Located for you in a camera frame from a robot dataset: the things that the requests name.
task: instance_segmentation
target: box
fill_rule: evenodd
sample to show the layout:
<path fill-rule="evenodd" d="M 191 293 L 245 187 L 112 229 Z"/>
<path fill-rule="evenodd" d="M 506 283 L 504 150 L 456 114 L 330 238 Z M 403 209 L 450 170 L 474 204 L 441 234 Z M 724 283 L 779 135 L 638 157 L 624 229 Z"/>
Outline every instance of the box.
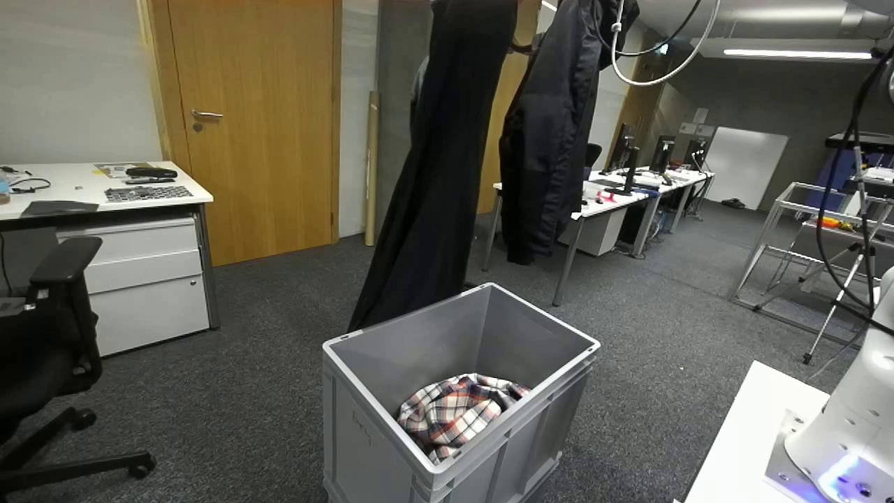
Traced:
<path fill-rule="evenodd" d="M 569 245 L 575 240 L 575 226 L 583 226 L 578 252 L 593 254 L 593 257 L 603 257 L 603 254 L 614 252 L 624 217 L 625 217 L 625 209 L 614 209 L 608 215 L 578 220 L 578 223 L 568 226 L 568 231 L 561 231 L 558 240 Z"/>
<path fill-rule="evenodd" d="M 325 484 L 332 503 L 526 500 L 558 468 L 597 340 L 480 286 L 325 345 Z M 453 461 L 434 465 L 395 412 L 417 389 L 480 371 L 531 395 Z"/>

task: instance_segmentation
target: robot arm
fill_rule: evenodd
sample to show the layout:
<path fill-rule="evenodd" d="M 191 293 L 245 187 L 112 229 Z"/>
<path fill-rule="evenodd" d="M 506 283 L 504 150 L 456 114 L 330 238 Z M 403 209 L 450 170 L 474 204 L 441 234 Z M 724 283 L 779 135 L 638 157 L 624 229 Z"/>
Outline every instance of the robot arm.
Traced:
<path fill-rule="evenodd" d="M 874 321 L 894 328 L 894 268 Z M 894 339 L 870 328 L 867 345 L 825 412 L 784 442 L 791 461 L 830 500 L 894 503 Z"/>

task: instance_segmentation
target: drawer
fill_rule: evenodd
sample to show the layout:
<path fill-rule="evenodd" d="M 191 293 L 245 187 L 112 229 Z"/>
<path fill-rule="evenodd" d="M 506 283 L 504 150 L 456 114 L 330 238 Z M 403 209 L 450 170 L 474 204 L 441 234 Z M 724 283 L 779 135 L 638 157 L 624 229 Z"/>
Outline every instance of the drawer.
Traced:
<path fill-rule="evenodd" d="M 608 212 L 608 215 L 597 215 L 597 217 L 583 220 L 583 234 L 582 234 L 578 252 L 594 254 L 594 257 L 611 252 L 614 243 L 618 243 L 624 217 L 625 217 L 625 209 L 618 209 L 618 212 Z M 561 243 L 569 245 L 572 238 L 575 238 L 572 231 L 575 231 L 575 226 L 569 226 L 569 229 L 561 234 Z"/>
<path fill-rule="evenodd" d="M 143 287 L 152 283 L 170 283 L 184 278 L 202 278 L 199 252 L 175 252 L 175 254 L 121 261 L 121 262 L 90 262 L 84 275 L 90 293 Z"/>
<path fill-rule="evenodd" d="M 195 217 L 59 229 L 59 240 L 76 234 L 94 234 L 103 240 L 103 250 L 93 261 L 94 266 L 199 252 Z"/>
<path fill-rule="evenodd" d="M 101 356 L 210 331 L 202 278 L 90 297 Z"/>

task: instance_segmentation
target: door handle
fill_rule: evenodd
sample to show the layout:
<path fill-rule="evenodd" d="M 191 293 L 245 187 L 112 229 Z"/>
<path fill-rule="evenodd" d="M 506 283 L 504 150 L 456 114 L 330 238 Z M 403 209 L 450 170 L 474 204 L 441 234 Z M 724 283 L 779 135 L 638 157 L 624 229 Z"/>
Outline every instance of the door handle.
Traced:
<path fill-rule="evenodd" d="M 207 122 L 221 122 L 224 111 L 192 111 L 192 129 L 202 131 Z"/>

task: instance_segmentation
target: black office chair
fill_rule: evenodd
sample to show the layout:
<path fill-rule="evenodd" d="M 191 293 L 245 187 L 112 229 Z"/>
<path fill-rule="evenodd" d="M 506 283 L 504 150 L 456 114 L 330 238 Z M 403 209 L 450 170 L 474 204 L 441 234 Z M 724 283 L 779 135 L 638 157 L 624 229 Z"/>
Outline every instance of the black office chair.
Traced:
<path fill-rule="evenodd" d="M 27 297 L 0 297 L 0 445 L 16 426 L 41 412 L 59 395 L 87 392 L 101 378 L 94 321 L 84 286 L 84 268 L 97 254 L 97 238 L 73 238 L 52 250 L 30 278 Z M 20 447 L 0 458 L 0 503 L 6 496 L 94 472 L 129 470 L 145 479 L 153 470 L 149 452 L 90 458 L 52 468 L 27 468 L 59 433 L 94 423 L 87 408 L 68 408 Z"/>

